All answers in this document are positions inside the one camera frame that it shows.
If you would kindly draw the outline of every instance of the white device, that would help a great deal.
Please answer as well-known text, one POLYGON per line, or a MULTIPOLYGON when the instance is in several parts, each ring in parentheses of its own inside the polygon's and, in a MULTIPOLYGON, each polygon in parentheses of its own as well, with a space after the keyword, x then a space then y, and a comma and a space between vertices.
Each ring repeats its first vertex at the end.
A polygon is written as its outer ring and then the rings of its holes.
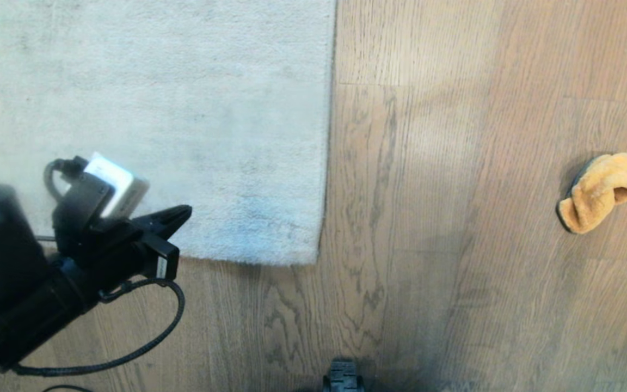
POLYGON ((97 152, 91 156, 84 172, 97 176, 115 189, 108 205, 100 214, 101 218, 129 218, 149 190, 146 179, 135 176, 97 152))

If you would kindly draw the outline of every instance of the wooden floor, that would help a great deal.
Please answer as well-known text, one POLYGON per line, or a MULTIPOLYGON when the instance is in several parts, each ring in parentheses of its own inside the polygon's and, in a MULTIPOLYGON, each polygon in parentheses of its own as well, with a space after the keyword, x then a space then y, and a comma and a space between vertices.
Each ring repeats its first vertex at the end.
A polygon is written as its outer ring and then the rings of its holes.
MULTIPOLYGON (((176 333, 87 377, 0 390, 627 392, 627 204, 575 236, 555 214, 627 152, 627 1, 340 0, 328 202, 315 266, 184 260, 176 333)), ((150 288, 28 365, 126 354, 174 312, 150 288)))

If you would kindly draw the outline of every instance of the wood grain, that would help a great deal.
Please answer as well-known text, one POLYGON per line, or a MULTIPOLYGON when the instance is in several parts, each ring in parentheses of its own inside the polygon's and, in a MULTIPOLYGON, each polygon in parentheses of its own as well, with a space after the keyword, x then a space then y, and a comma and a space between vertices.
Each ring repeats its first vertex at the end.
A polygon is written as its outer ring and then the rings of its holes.
MULTIPOLYGON (((627 1, 340 0, 315 266, 183 260, 185 318, 109 391, 319 390, 336 357, 374 391, 627 391, 627 204, 584 236, 555 215, 627 152, 627 1)), ((26 363, 107 360, 174 305, 100 307, 26 363)))

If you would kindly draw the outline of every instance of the white rug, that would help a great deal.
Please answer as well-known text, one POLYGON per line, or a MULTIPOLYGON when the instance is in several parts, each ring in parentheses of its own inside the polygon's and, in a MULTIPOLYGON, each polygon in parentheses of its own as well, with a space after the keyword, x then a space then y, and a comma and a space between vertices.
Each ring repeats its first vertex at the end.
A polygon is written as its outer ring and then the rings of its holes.
POLYGON ((334 0, 0 0, 0 182, 37 234, 42 170, 94 151, 191 204, 182 255, 316 261, 334 0))

